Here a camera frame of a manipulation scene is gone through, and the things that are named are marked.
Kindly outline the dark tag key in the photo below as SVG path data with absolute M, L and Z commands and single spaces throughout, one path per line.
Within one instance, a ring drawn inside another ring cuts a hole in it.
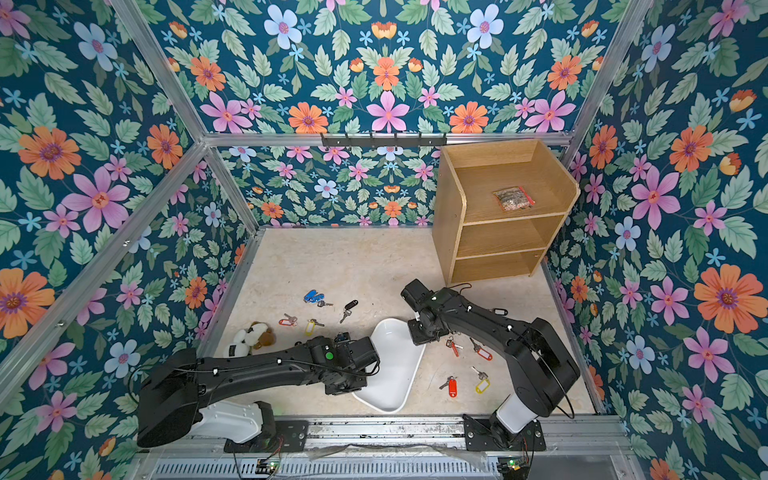
M 351 300 L 344 306 L 344 311 L 342 314 L 342 318 L 340 320 L 341 323 L 343 323 L 349 316 L 352 315 L 352 310 L 359 304 L 359 301 L 357 299 Z

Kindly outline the red tag key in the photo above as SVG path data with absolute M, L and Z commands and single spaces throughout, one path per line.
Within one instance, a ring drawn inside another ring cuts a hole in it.
M 476 341 L 473 338 L 470 338 L 470 342 L 473 347 L 473 351 L 482 359 L 485 361 L 492 361 L 493 360 L 493 354 L 485 348 L 484 345 L 482 345 L 480 342 Z
M 456 398 L 458 396 L 458 383 L 454 376 L 449 376 L 439 386 L 440 390 L 445 390 L 450 398 Z
M 453 353 L 453 355 L 456 358 L 459 358 L 461 356 L 461 351 L 463 350 L 463 347 L 461 345 L 458 345 L 452 337 L 449 337 L 445 341 L 445 346 Z

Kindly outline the white storage tray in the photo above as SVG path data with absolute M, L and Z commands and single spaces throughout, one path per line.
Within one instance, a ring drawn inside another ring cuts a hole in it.
M 379 370 L 353 396 L 377 412 L 398 413 L 407 402 L 426 346 L 416 346 L 408 324 L 396 318 L 381 320 L 370 339 L 380 358 Z

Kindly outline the wooden shelf cabinet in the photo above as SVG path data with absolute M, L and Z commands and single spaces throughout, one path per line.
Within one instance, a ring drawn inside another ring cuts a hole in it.
M 535 273 L 580 195 L 571 174 L 539 140 L 440 150 L 432 238 L 447 284 Z M 493 192 L 521 186 L 535 200 L 504 212 Z

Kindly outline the pink ring tag key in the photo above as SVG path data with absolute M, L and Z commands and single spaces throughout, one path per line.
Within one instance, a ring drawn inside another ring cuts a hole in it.
M 280 326 L 295 327 L 298 323 L 298 318 L 289 314 L 285 314 L 279 321 Z

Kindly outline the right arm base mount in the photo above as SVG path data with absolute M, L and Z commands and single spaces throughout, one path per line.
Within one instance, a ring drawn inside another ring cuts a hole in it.
M 465 447 L 468 451 L 540 452 L 546 450 L 546 442 L 538 420 L 529 422 L 517 433 L 504 427 L 496 416 L 477 418 L 464 414 L 462 425 Z

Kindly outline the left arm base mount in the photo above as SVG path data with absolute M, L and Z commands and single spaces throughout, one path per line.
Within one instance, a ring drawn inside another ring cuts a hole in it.
M 227 440 L 225 453 L 297 453 L 305 449 L 308 438 L 309 422 L 304 420 L 278 420 L 266 424 L 256 437 L 244 443 Z

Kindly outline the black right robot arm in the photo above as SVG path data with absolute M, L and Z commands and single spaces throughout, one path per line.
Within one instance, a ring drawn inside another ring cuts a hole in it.
M 512 392 L 491 415 L 496 430 L 518 434 L 538 418 L 550 416 L 581 377 L 573 356 L 542 318 L 531 322 L 511 319 L 471 302 L 454 289 L 432 291 L 418 279 L 404 287 L 401 297 L 415 314 L 407 322 L 414 345 L 460 333 L 504 361 Z

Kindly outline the yellow ring tag key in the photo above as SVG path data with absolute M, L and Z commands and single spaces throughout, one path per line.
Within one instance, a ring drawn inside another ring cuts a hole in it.
M 323 323 L 312 318 L 307 322 L 307 325 L 305 327 L 305 335 L 307 337 L 312 337 L 315 334 L 316 330 L 322 327 L 324 327 Z

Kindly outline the blue tag key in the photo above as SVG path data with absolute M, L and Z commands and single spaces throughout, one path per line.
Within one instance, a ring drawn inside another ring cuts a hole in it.
M 312 304 L 319 308 L 332 306 L 332 303 L 326 300 L 325 295 L 321 292 L 318 292 L 317 290 L 310 290 L 307 294 L 304 295 L 303 301 L 307 304 Z

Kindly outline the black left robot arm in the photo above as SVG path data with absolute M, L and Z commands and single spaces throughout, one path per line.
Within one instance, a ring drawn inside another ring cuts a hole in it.
M 177 441 L 203 424 L 203 410 L 231 397 L 283 386 L 322 384 L 327 395 L 362 390 L 380 358 L 370 338 L 317 336 L 286 350 L 244 357 L 199 357 L 181 350 L 151 370 L 138 401 L 137 444 Z

